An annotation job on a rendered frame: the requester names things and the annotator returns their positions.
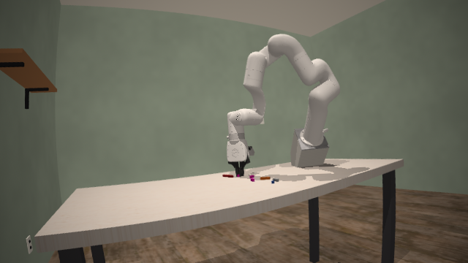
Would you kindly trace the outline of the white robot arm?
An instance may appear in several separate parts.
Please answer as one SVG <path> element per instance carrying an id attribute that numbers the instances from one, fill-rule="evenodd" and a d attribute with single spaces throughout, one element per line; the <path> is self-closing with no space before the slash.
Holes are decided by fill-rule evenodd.
<path id="1" fill-rule="evenodd" d="M 286 34 L 277 34 L 268 40 L 268 45 L 249 55 L 246 64 L 244 87 L 253 98 L 252 109 L 240 109 L 227 114 L 229 140 L 245 139 L 244 126 L 258 125 L 265 114 L 265 96 L 262 90 L 265 68 L 283 55 L 289 59 L 305 85 L 320 84 L 309 93 L 309 108 L 301 141 L 308 146 L 321 145 L 328 114 L 328 104 L 340 93 L 340 86 L 331 68 L 322 59 L 310 60 L 301 44 Z M 276 57 L 277 56 L 277 57 Z M 266 65 L 267 64 L 267 65 Z M 265 67 L 266 65 L 266 67 Z M 255 109 L 255 110 L 253 110 Z M 322 136 L 322 138 L 321 138 Z"/>

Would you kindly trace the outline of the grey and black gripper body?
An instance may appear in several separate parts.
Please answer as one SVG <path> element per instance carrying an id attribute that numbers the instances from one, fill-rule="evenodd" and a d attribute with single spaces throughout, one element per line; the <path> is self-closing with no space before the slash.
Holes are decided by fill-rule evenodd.
<path id="1" fill-rule="evenodd" d="M 249 148 L 245 139 L 227 142 L 227 160 L 229 162 L 246 161 Z"/>

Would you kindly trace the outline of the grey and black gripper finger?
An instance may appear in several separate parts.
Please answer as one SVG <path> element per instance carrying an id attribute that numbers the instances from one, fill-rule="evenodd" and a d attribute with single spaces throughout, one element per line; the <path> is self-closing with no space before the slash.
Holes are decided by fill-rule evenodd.
<path id="1" fill-rule="evenodd" d="M 239 168 L 240 168 L 239 165 L 238 165 L 238 162 L 237 163 L 236 162 L 228 162 L 228 164 L 232 164 L 234 166 L 235 174 L 236 174 L 236 177 L 237 177 L 237 175 L 239 175 Z"/>
<path id="2" fill-rule="evenodd" d="M 242 163 L 243 162 L 243 163 Z M 239 168 L 239 176 L 244 176 L 244 167 L 246 164 L 250 163 L 248 154 L 247 154 L 247 159 L 246 161 L 240 161 L 240 168 Z"/>

